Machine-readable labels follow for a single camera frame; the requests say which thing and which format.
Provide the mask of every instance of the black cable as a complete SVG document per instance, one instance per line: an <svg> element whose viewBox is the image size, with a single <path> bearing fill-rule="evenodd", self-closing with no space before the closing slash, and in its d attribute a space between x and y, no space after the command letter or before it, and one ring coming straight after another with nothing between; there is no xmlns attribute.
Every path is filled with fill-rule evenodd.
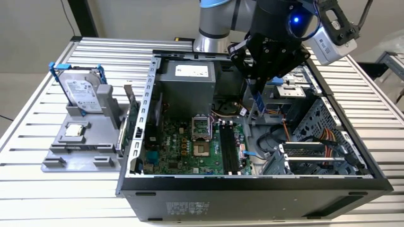
<svg viewBox="0 0 404 227"><path fill-rule="evenodd" d="M268 152L269 152L269 153L273 153L276 150L274 150L274 148L270 147L270 146L269 146L269 147L273 148L272 150L264 149L264 148L261 147L260 142L261 142L262 139L265 139L266 137L269 137L269 138L273 139L273 141L277 142L278 144L285 142L285 140L281 140L281 139L273 137L273 132L274 132L276 130L278 130L280 128L282 128L282 125L280 125L280 124L272 126L272 127L269 128L269 132L265 132L265 133L257 138L257 140L256 140L256 147L257 147L258 150L262 151L264 153L268 153Z"/></svg>
<svg viewBox="0 0 404 227"><path fill-rule="evenodd" d="M65 8L64 8L62 0L60 0L60 2L61 2L61 7L62 7L64 16L65 16L65 18L66 18L66 20L68 20L68 23L69 23L69 25L70 25L70 20L69 20L68 14L65 13ZM70 30L73 31L73 36L76 36L74 29L73 29L73 26L72 26L72 25L70 25Z"/></svg>
<svg viewBox="0 0 404 227"><path fill-rule="evenodd" d="M397 97L397 99L396 99L396 104L398 103L398 101L401 100L401 98L402 98L402 95L400 95L400 96Z"/></svg>
<svg viewBox="0 0 404 227"><path fill-rule="evenodd" d="M12 121L12 122L13 122L13 119L12 119L12 118L5 117L5 116L2 116L1 114L0 114L0 117L2 117L4 119L6 119L6 120L9 120L9 121Z"/></svg>
<svg viewBox="0 0 404 227"><path fill-rule="evenodd" d="M365 23L365 20L366 20L366 16L368 16L368 11L370 9L370 5L373 3L373 0L368 0L366 2L366 6L364 8L364 12L361 14L361 17L360 17L360 20L358 20L358 24L357 24L357 28L361 29L364 23Z"/></svg>
<svg viewBox="0 0 404 227"><path fill-rule="evenodd" d="M308 39L310 39L314 34L317 33L320 27L321 27L321 18L320 18L320 10L318 10L318 0L313 0L313 7L316 10L316 17L317 17L317 26L314 31L312 31L310 34L308 34L308 36L305 37L297 37L296 34L293 33L292 27L290 27L290 19L292 19L292 13L289 13L288 17L286 17L286 21L285 21L285 27L286 27L286 31L288 34L292 38L294 38L298 41L306 41Z"/></svg>

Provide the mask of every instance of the blue tab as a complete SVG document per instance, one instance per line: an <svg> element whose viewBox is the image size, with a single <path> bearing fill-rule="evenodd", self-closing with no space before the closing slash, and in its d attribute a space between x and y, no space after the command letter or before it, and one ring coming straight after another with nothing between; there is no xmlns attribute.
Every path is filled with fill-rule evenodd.
<svg viewBox="0 0 404 227"><path fill-rule="evenodd" d="M54 68L54 62L49 62L48 67L49 67L49 69Z"/></svg>
<svg viewBox="0 0 404 227"><path fill-rule="evenodd" d="M254 103L257 105L258 111L261 113L264 113L265 112L265 104L264 104L264 101L262 101L261 94L257 92L252 97L253 97Z"/></svg>
<svg viewBox="0 0 404 227"><path fill-rule="evenodd" d="M96 66L96 69L100 71L100 78L101 78L102 84L106 84L105 71L104 71L101 64L98 64Z"/></svg>
<svg viewBox="0 0 404 227"><path fill-rule="evenodd" d="M201 8L210 8L214 6L220 6L221 4L225 4L230 0L201 0L200 7Z"/></svg>
<svg viewBox="0 0 404 227"><path fill-rule="evenodd" d="M284 80L278 77L273 77L273 79L266 83L268 85L282 85Z"/></svg>
<svg viewBox="0 0 404 227"><path fill-rule="evenodd" d="M70 64L58 64L56 66L57 70L69 70L70 69Z"/></svg>
<svg viewBox="0 0 404 227"><path fill-rule="evenodd" d="M257 153L254 153L254 152L249 152L249 151L242 151L242 154L244 155L252 155L252 156L257 156Z"/></svg>

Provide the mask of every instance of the sticker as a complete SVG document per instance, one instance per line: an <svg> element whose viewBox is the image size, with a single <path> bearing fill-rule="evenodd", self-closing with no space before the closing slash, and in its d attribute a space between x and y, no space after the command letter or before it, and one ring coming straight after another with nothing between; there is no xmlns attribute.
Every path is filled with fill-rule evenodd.
<svg viewBox="0 0 404 227"><path fill-rule="evenodd" d="M101 106L94 95L92 84L85 80L74 79L66 79L65 83L78 108L89 113L100 112Z"/></svg>
<svg viewBox="0 0 404 227"><path fill-rule="evenodd" d="M200 215L208 213L209 202L166 202L169 215Z"/></svg>
<svg viewBox="0 0 404 227"><path fill-rule="evenodd" d="M246 109L242 107L242 109L240 110L240 115L244 117L246 114Z"/></svg>
<svg viewBox="0 0 404 227"><path fill-rule="evenodd" d="M206 65L177 65L176 66L177 77L208 77Z"/></svg>
<svg viewBox="0 0 404 227"><path fill-rule="evenodd" d="M68 149L68 150L81 150L80 147L65 147L65 149Z"/></svg>

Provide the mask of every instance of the cable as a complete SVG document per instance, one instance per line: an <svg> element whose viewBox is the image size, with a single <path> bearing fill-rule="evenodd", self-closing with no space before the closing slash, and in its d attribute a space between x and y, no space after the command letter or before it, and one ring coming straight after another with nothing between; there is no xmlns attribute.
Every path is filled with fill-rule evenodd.
<svg viewBox="0 0 404 227"><path fill-rule="evenodd" d="M282 120L282 122L284 122L284 130L285 130L285 140L286 140L286 141L290 141L288 128L285 127L285 120Z"/></svg>
<svg viewBox="0 0 404 227"><path fill-rule="evenodd" d="M262 158L262 157L260 157L258 156L258 154L257 153L254 153L254 152L249 152L249 151L242 151L242 154L244 155L250 155L250 156L254 156L257 159L260 159L260 160L266 160L265 158Z"/></svg>
<svg viewBox="0 0 404 227"><path fill-rule="evenodd" d="M268 146L272 148L272 150L264 149L264 148L261 147L260 141L261 141L262 139L265 139L266 137L269 137L269 138L272 138L272 140L273 140L276 143L278 143L278 144L281 144L281 143L285 142L284 140L280 140L278 138L274 138L273 135L272 135L272 133L273 133L276 130L278 130L281 127L282 127L281 124L277 124L277 125L272 126L272 127L269 128L269 131L265 132L265 133L257 138L257 140L256 140L256 147L257 147L258 150L262 151L264 153L268 153L268 152L272 153L272 152L274 152L276 150L274 150L274 147L269 146L269 143L268 143L268 142L266 142L266 144L268 144Z"/></svg>
<svg viewBox="0 0 404 227"><path fill-rule="evenodd" d="M65 13L65 8L64 8L62 0L60 0L60 2L61 2L61 7L62 7L64 16L65 16L65 18L66 18L66 20L68 20L68 23L69 23L69 25L70 25L70 20L69 20L68 14ZM74 29L73 29L73 26L72 26L72 25L70 25L70 30L73 31L73 36L76 36Z"/></svg>
<svg viewBox="0 0 404 227"><path fill-rule="evenodd" d="M361 13L361 17L360 17L358 24L357 24L358 29L361 29L361 27L365 23L366 16L368 16L368 11L370 9L372 3L373 3L373 0L368 0L365 8L364 8L364 12Z"/></svg>
<svg viewBox="0 0 404 227"><path fill-rule="evenodd" d="M214 110L210 110L213 114L216 114L218 117L226 118L226 117L238 117L238 115L225 115L225 114L220 114L217 113Z"/></svg>
<svg viewBox="0 0 404 227"><path fill-rule="evenodd" d="M312 31L312 33L308 34L308 36L305 36L305 37L297 37L296 36L296 34L293 33L293 30L292 30L292 27L290 27L292 13L289 13L289 15L286 17L285 27L286 27L288 34L292 38L294 38L298 41L306 41L308 39L310 39L314 36L314 34L317 33L317 31L321 27L321 18L320 18L320 13L318 13L318 11L320 11L318 10L318 0L313 0L313 7L314 7L314 10L316 10L317 26L316 26L314 31Z"/></svg>
<svg viewBox="0 0 404 227"><path fill-rule="evenodd" d="M5 116L2 116L1 114L0 114L0 117L13 122L13 119L12 119L12 118L5 117Z"/></svg>

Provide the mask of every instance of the green circuit board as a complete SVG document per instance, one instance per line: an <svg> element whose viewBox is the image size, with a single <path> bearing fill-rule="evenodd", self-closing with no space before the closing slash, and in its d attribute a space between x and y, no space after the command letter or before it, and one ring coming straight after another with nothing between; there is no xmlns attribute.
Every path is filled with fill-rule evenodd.
<svg viewBox="0 0 404 227"><path fill-rule="evenodd" d="M233 127L234 142L240 142L242 133L241 125ZM218 125L212 126L212 139L209 142L192 141L190 121L164 122L162 139L158 151L158 162L153 169L146 169L145 174L154 175L222 175L222 155L220 149ZM249 159L246 165L240 168L242 175L250 174Z"/></svg>

